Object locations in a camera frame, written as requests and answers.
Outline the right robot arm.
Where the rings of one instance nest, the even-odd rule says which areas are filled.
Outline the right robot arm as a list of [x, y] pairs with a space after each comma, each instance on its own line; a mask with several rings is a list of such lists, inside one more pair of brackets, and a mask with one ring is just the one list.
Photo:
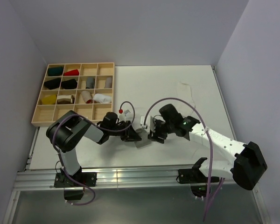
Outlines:
[[192, 173], [196, 181], [203, 182], [208, 176], [222, 177], [233, 179], [246, 190], [253, 190], [267, 170], [258, 144], [230, 139], [192, 116], [182, 116], [172, 104], [163, 106], [159, 113], [162, 119], [150, 118], [148, 138], [151, 141], [163, 144], [167, 136], [174, 133], [224, 157], [223, 161], [214, 161], [211, 157], [200, 158], [193, 166]]

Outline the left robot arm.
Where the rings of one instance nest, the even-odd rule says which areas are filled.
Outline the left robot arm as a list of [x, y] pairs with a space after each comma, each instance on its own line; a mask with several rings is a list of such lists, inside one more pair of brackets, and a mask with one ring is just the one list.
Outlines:
[[94, 124], [82, 115], [70, 110], [46, 131], [46, 137], [60, 157], [65, 168], [62, 175], [70, 186], [85, 183], [82, 168], [77, 159], [76, 146], [83, 137], [102, 145], [110, 136], [117, 136], [123, 142], [137, 142], [142, 138], [132, 127], [131, 121], [119, 121], [114, 112], [107, 112], [103, 120]]

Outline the grey sock with black stripes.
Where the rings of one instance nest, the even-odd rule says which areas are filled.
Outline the grey sock with black stripes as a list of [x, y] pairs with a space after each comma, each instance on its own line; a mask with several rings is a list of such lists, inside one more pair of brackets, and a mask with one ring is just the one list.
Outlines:
[[151, 144], [151, 140], [148, 138], [148, 132], [145, 129], [138, 128], [136, 133], [141, 137], [140, 141], [135, 141], [136, 148], [146, 147]]

